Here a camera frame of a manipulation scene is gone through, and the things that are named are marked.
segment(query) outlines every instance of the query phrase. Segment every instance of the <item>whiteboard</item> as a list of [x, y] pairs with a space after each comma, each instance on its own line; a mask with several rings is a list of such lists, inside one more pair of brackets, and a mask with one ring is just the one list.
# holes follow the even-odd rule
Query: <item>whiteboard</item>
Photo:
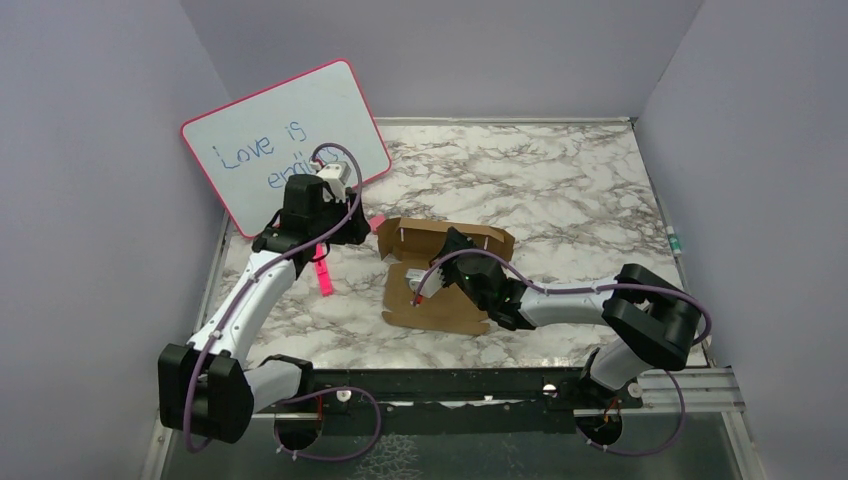
[[[283, 203], [286, 179], [312, 173], [324, 142], [347, 147], [370, 180], [391, 167], [353, 68], [336, 60], [189, 120], [182, 137], [246, 237], [261, 233]], [[324, 161], [344, 160], [325, 150]], [[351, 166], [350, 186], [356, 182]]]

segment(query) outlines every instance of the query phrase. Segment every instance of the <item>pink marker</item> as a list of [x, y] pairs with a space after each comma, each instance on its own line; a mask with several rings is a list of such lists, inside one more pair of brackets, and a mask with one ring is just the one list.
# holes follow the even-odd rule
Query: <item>pink marker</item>
[[[324, 247], [315, 246], [315, 258], [324, 256]], [[321, 287], [321, 295], [325, 297], [333, 294], [333, 281], [330, 280], [330, 270], [327, 269], [326, 260], [318, 260], [315, 263], [315, 273], [318, 274], [318, 286]]]

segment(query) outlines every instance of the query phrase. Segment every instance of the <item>marble surface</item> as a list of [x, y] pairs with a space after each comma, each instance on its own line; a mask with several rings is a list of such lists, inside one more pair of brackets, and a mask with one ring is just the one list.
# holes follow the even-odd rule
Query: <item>marble surface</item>
[[[575, 282], [640, 263], [679, 277], [629, 125], [382, 126], [392, 170], [368, 184], [366, 215], [485, 223], [516, 241], [513, 264], [531, 279]], [[237, 234], [217, 305], [247, 263]], [[333, 247], [336, 293], [322, 297], [314, 269], [280, 299], [248, 357], [311, 360], [319, 368], [451, 368], [582, 365], [615, 338], [604, 326], [553, 325], [477, 337], [393, 327], [380, 316], [387, 264], [375, 236]], [[690, 365], [705, 365], [700, 347]]]

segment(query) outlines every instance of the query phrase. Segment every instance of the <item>cardboard flap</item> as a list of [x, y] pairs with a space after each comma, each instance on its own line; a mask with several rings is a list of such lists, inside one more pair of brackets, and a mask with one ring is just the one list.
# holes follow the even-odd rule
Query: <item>cardboard flap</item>
[[430, 260], [442, 249], [450, 227], [471, 237], [480, 248], [506, 261], [512, 259], [515, 237], [502, 228], [416, 218], [391, 218], [380, 225], [377, 229], [380, 257], [386, 258], [391, 253], [401, 261], [405, 258]]

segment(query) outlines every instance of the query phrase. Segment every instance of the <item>metal bracket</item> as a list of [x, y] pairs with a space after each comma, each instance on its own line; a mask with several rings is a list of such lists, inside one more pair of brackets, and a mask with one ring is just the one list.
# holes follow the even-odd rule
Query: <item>metal bracket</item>
[[[729, 368], [687, 368], [672, 372], [683, 390], [687, 412], [744, 412], [745, 401]], [[680, 411], [677, 390], [665, 372], [651, 370], [637, 378], [642, 387], [642, 408], [625, 409], [622, 415], [645, 415]], [[600, 410], [575, 410], [575, 416], [597, 415]]]

